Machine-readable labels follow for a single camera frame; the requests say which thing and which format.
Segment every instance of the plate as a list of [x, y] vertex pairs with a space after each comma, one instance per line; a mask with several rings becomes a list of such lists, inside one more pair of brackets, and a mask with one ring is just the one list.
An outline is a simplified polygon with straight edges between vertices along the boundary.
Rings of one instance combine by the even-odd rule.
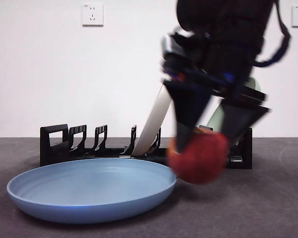
[[164, 85], [160, 88], [158, 96], [153, 104], [147, 122], [132, 152], [132, 156], [144, 155], [152, 145], [159, 128], [168, 112], [171, 97]]
[[89, 159], [39, 167], [7, 185], [23, 212], [50, 222], [90, 224], [148, 211], [173, 191], [170, 168], [137, 159]]

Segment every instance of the white wall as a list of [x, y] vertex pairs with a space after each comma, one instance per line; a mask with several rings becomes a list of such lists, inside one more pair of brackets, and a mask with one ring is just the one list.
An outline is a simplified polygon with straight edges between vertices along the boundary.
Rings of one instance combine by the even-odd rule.
[[[80, 6], [94, 0], [0, 0], [0, 137], [38, 137], [39, 127], [87, 124], [88, 136], [108, 124], [108, 136], [142, 130], [160, 88], [161, 37], [177, 25], [176, 0], [103, 0], [104, 27], [83, 28]], [[293, 36], [287, 57], [253, 75], [272, 112], [254, 136], [298, 136], [298, 29], [291, 5], [282, 18]], [[276, 14], [260, 59], [278, 47]], [[213, 100], [201, 119], [206, 123]], [[174, 135], [170, 108], [162, 136]]]

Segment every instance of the plate rim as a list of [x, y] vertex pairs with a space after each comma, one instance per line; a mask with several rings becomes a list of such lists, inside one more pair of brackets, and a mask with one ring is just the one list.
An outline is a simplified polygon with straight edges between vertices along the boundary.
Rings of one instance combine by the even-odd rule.
[[[132, 200], [126, 200], [126, 201], [120, 201], [120, 202], [98, 203], [98, 204], [95, 203], [95, 204], [88, 204], [88, 205], [87, 204], [76, 204], [76, 205], [71, 205], [71, 204], [49, 204], [49, 203], [42, 203], [42, 202], [34, 202], [33, 200], [29, 200], [29, 199], [25, 199], [25, 198], [22, 198], [20, 196], [17, 196], [17, 195], [15, 195], [10, 190], [10, 185], [11, 185], [11, 183], [15, 179], [17, 179], [19, 176], [21, 176], [23, 174], [26, 174], [26, 173], [28, 173], [30, 171], [38, 170], [38, 169], [49, 167], [49, 166], [56, 166], [56, 165], [60, 165], [60, 164], [64, 164], [64, 163], [72, 163], [72, 162], [78, 162], [78, 161], [90, 161], [90, 160], [128, 160], [128, 161], [137, 161], [137, 162], [141, 162], [141, 163], [142, 162], [151, 163], [151, 164], [155, 164], [155, 165], [162, 166], [162, 167], [165, 167], [165, 168], [169, 169], [170, 172], [174, 175], [174, 181], [169, 186], [167, 186], [165, 189], [160, 190], [158, 192], [155, 192], [155, 193], [153, 193], [153, 194], [151, 194], [149, 196], [143, 196], [143, 197], [140, 197], [140, 198], [136, 198], [136, 199], [132, 199]], [[140, 160], [140, 159], [132, 159], [132, 158], [130, 158], [130, 159], [129, 158], [94, 158], [94, 159], [83, 159], [83, 160], [66, 161], [66, 162], [61, 162], [61, 163], [46, 165], [46, 166], [42, 166], [42, 167], [37, 167], [37, 168], [31, 169], [31, 170], [22, 172], [19, 175], [13, 177], [8, 182], [8, 184], [6, 185], [6, 190], [7, 190], [8, 194], [10, 196], [12, 196], [13, 198], [15, 198], [17, 200], [21, 200], [22, 202], [31, 203], [31, 204], [35, 204], [35, 205], [42, 205], [42, 206], [49, 206], [49, 207], [62, 207], [62, 208], [63, 207], [98, 207], [98, 206], [108, 206], [108, 205], [114, 205], [114, 204], [122, 204], [122, 203], [133, 202], [133, 201], [137, 201], [137, 200], [142, 200], [142, 199], [145, 199], [145, 198], [149, 198], [149, 197], [158, 195], [160, 193], [163, 193], [163, 192], [169, 190], [170, 188], [172, 188], [173, 186], [175, 186], [176, 182], [177, 182], [177, 176], [176, 176], [176, 174], [168, 166], [165, 166], [165, 165], [162, 165], [162, 164], [158, 164], [156, 162], [147, 161], [147, 160]]]

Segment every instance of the red apple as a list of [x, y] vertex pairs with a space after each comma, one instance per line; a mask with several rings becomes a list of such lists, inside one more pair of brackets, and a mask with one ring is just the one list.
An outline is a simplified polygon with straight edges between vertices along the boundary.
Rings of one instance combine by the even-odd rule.
[[180, 179], [189, 183], [208, 183], [215, 180], [225, 167], [228, 140], [219, 132], [195, 128], [181, 153], [176, 151], [173, 138], [166, 154], [168, 165]]

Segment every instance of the gray table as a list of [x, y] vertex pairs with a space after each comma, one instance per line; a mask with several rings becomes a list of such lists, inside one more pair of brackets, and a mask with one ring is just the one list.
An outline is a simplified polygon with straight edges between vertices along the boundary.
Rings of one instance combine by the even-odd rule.
[[[128, 139], [108, 142], [119, 147]], [[5, 190], [14, 176], [39, 166], [39, 139], [2, 138], [0, 238], [298, 238], [298, 138], [254, 139], [253, 150], [253, 170], [225, 170], [209, 185], [179, 180], [165, 202], [144, 214], [62, 225], [19, 211]]]

